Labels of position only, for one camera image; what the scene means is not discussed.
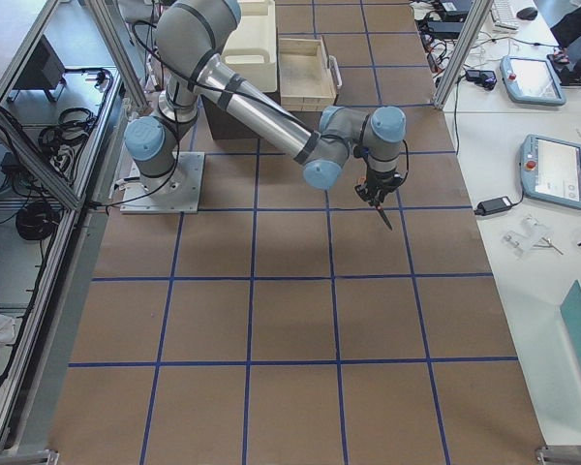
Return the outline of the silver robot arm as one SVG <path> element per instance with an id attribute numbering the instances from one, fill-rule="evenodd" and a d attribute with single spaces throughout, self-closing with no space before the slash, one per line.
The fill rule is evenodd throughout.
<path id="1" fill-rule="evenodd" d="M 380 207 L 406 180 L 397 170 L 407 149 L 405 113 L 330 106 L 317 130 L 306 127 L 223 63 L 221 53 L 240 19 L 235 1 L 175 1 L 162 13 L 153 55 L 166 68 L 168 85 L 156 110 L 130 122 L 124 134 L 140 176 L 166 179 L 173 172 L 174 148 L 195 124 L 197 99 L 204 97 L 292 156 L 316 189 L 330 189 L 350 157 L 363 160 L 365 178 L 354 190 Z"/>

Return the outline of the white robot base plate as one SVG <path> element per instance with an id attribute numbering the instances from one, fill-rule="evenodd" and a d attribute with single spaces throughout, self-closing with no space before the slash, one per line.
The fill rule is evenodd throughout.
<path id="1" fill-rule="evenodd" d="M 178 165 L 172 176 L 157 179 L 142 177 L 135 162 L 132 162 L 129 182 L 124 188 L 124 197 L 119 205 L 126 214 L 195 214 L 199 211 L 199 197 L 205 154 L 181 151 Z"/>

